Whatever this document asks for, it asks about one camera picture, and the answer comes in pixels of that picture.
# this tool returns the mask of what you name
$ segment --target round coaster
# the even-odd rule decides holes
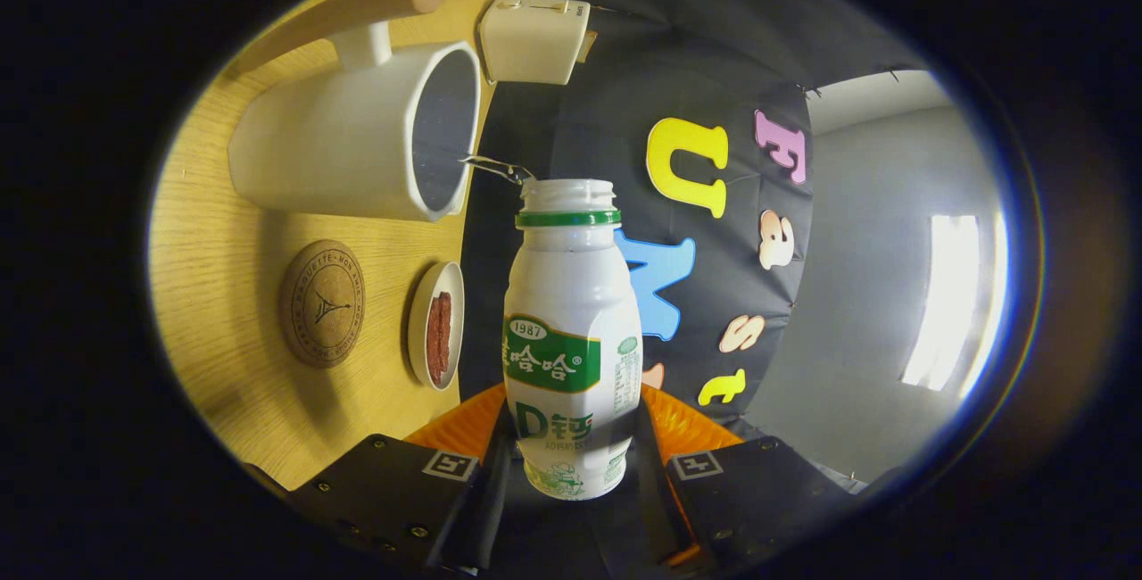
[[[364,277],[344,243],[309,243],[286,271],[279,316],[303,362],[328,369],[345,361],[364,320]]]

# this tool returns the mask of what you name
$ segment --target mug handle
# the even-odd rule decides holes
[[[230,75],[252,72],[283,53],[330,39],[346,71],[371,67],[392,55],[388,19],[432,14],[444,0],[325,0],[273,27],[230,64]]]

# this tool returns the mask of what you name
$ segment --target eiffel tower print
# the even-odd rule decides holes
[[[348,304],[346,304],[344,306],[333,306],[333,304],[331,303],[331,300],[328,300],[328,299],[324,298],[324,296],[321,296],[321,292],[319,292],[316,290],[313,291],[313,292],[314,292],[314,295],[317,295],[317,299],[321,300],[321,305],[317,306],[317,319],[313,321],[314,324],[321,323],[321,320],[325,319],[325,315],[328,315],[328,313],[331,313],[333,311],[340,311],[340,308],[352,308],[353,307],[353,306],[351,306]]]

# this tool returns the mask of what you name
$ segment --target light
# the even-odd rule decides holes
[[[1007,221],[1003,211],[996,211],[995,218],[996,253],[995,268],[991,275],[991,300],[988,303],[988,316],[983,323],[983,335],[980,337],[980,348],[975,352],[972,365],[967,369],[967,378],[959,388],[959,398],[967,397],[975,388],[983,373],[983,368],[995,348],[996,332],[999,331],[999,320],[1003,319],[1003,307],[1007,298]]]
[[[980,277],[975,217],[932,217],[932,263],[919,335],[901,381],[942,390],[967,341]]]

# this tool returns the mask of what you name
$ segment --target white bottle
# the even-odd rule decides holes
[[[504,298],[508,409],[532,486],[588,500],[619,485],[642,384],[642,323],[610,182],[523,183]]]

